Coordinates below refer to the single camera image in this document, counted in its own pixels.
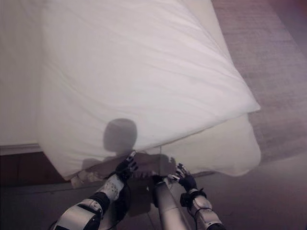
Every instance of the cable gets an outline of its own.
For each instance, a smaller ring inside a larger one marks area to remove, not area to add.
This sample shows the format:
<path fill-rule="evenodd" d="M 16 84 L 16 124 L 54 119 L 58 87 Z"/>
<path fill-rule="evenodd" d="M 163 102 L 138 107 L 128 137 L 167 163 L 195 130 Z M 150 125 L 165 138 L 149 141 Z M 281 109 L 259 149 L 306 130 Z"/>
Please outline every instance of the cable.
<path fill-rule="evenodd" d="M 51 230 L 51 229 L 52 229 L 52 226 L 55 225 L 57 221 L 58 221 L 58 220 L 56 220 L 56 221 L 54 221 L 52 224 L 50 224 L 48 230 Z"/>

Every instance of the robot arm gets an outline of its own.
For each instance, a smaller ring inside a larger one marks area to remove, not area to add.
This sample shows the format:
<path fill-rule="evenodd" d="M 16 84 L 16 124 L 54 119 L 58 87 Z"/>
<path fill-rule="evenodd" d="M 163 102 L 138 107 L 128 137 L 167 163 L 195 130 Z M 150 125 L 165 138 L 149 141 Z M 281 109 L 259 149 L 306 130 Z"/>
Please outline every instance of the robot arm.
<path fill-rule="evenodd" d="M 135 151 L 132 152 L 120 163 L 106 183 L 92 196 L 67 209 L 57 221 L 54 230 L 97 230 L 109 205 L 118 199 L 127 180 L 138 169 L 133 162 L 135 154 Z"/>
<path fill-rule="evenodd" d="M 197 189 L 195 179 L 183 164 L 177 166 L 176 175 L 169 175 L 168 177 L 179 182 L 187 191 L 181 194 L 180 204 L 189 209 L 196 224 L 196 220 L 199 219 L 202 229 L 225 230 L 217 214 L 212 210 L 212 205 L 207 200 L 206 194 Z"/>

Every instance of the gray carpet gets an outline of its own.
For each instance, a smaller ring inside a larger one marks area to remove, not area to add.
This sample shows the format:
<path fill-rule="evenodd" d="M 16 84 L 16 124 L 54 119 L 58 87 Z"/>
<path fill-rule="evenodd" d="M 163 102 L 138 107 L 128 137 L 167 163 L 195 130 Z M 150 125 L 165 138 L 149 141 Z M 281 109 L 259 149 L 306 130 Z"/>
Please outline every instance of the gray carpet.
<path fill-rule="evenodd" d="M 307 59 L 266 0 L 213 0 L 235 66 L 262 109 L 262 162 L 307 153 Z"/>

